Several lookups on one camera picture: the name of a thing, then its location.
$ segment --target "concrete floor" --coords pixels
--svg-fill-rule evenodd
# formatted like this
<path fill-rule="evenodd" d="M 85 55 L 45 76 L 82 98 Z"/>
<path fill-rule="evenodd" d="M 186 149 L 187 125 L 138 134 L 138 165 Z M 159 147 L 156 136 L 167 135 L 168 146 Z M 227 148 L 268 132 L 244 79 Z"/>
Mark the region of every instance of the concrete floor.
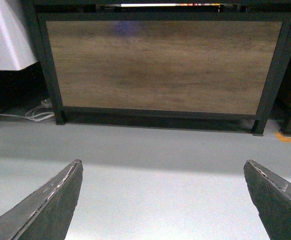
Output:
<path fill-rule="evenodd" d="M 291 143 L 200 130 L 0 119 L 0 215 L 74 159 L 83 182 L 67 240 L 268 240 L 243 167 L 291 181 Z"/>

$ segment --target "wood grain panel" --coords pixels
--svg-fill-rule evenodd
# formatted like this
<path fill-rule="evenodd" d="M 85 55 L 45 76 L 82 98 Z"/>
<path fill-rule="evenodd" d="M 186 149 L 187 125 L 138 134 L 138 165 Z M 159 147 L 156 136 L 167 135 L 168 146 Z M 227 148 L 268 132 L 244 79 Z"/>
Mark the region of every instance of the wood grain panel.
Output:
<path fill-rule="evenodd" d="M 256 114 L 281 22 L 48 21 L 64 106 Z"/>

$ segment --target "power cord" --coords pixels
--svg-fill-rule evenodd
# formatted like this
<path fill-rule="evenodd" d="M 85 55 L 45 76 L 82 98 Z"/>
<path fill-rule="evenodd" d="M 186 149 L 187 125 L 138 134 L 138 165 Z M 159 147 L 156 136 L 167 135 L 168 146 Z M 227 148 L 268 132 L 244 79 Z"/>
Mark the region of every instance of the power cord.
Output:
<path fill-rule="evenodd" d="M 0 117 L 20 118 L 20 119 L 26 119 L 26 120 L 30 120 L 30 121 L 38 123 L 38 122 L 41 122 L 43 120 L 51 119 L 55 116 L 55 113 L 52 111 L 47 111 L 47 112 L 35 114 L 36 111 L 38 111 L 40 109 L 48 109 L 48 108 L 52 108 L 52 104 L 51 104 L 49 99 L 46 99 L 46 100 L 41 101 L 41 105 L 36 106 L 35 108 L 31 109 L 24 116 L 13 115 L 13 114 L 0 114 Z"/>

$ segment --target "white cable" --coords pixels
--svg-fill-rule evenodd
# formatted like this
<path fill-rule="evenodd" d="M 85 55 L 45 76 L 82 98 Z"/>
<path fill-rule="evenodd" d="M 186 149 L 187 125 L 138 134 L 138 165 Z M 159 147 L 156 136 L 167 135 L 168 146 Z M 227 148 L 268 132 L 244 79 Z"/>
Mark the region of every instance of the white cable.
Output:
<path fill-rule="evenodd" d="M 26 120 L 30 120 L 30 121 L 33 121 L 33 122 L 41 122 L 43 120 L 46 120 L 46 119 L 50 119 L 50 118 L 53 118 L 55 116 L 54 113 L 51 113 L 47 116 L 44 116 L 42 118 L 39 118 L 39 119 L 35 119 L 33 117 L 30 117 L 30 116 L 19 116 L 19 115 L 13 115 L 13 114 L 0 114 L 0 117 L 13 117 L 13 118 L 20 118 L 20 119 L 26 119 Z"/>
<path fill-rule="evenodd" d="M 38 122 L 41 122 L 43 120 L 53 118 L 55 116 L 54 112 L 52 112 L 52 111 L 42 112 L 42 113 L 35 115 L 37 110 L 43 109 L 43 108 L 45 108 L 43 105 L 36 106 L 35 108 L 29 110 L 24 116 L 14 115 L 14 114 L 0 114 L 0 117 L 20 118 L 20 119 L 26 119 L 26 120 L 30 120 L 30 121 L 38 123 Z"/>
<path fill-rule="evenodd" d="M 31 112 L 35 112 L 36 110 L 38 109 L 41 109 L 42 108 L 42 105 L 39 105 L 39 106 L 36 106 L 35 108 L 32 108 L 30 111 L 27 111 L 25 116 L 26 117 L 29 117 L 28 115 L 31 113 Z"/>

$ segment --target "white appliance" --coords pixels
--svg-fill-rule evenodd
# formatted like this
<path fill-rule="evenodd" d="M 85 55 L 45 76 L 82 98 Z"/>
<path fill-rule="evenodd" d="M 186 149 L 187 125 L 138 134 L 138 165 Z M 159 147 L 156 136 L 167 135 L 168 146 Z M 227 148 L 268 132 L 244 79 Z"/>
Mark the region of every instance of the white appliance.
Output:
<path fill-rule="evenodd" d="M 20 0 L 0 0 L 0 70 L 18 71 L 36 62 Z"/>

